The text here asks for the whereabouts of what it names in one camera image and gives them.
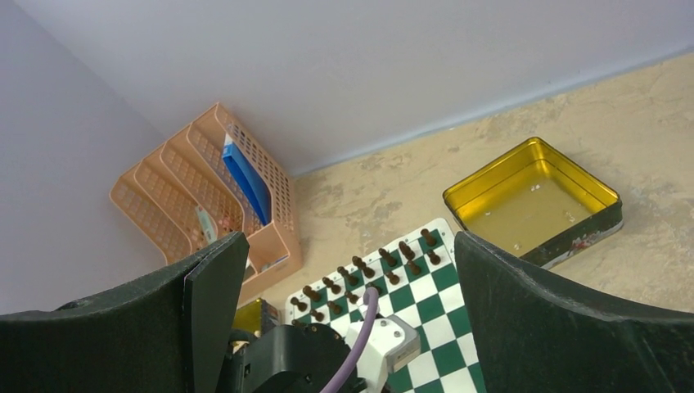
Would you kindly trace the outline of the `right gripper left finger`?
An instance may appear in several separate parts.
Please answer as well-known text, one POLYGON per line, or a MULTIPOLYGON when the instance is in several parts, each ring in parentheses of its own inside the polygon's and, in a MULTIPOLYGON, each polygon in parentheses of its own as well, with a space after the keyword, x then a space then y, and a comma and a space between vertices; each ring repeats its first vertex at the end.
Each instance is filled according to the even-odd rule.
POLYGON ((215 391, 249 249, 232 233, 56 310, 4 314, 2 391, 215 391))

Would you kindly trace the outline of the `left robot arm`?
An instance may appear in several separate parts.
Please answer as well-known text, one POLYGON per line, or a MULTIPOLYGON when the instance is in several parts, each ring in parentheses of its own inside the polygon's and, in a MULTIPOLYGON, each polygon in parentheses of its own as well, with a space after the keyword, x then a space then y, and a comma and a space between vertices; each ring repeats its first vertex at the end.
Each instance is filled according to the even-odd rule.
POLYGON ((345 339, 320 323, 280 325, 228 355, 217 392, 319 392, 350 352, 345 339))

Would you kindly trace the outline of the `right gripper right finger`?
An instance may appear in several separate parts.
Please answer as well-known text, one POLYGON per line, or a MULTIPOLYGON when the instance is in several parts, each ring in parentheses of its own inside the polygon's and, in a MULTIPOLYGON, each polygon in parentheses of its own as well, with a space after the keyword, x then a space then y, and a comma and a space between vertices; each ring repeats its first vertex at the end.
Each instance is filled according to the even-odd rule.
POLYGON ((692 391, 692 314, 594 290, 468 231, 454 254, 487 391, 692 391))

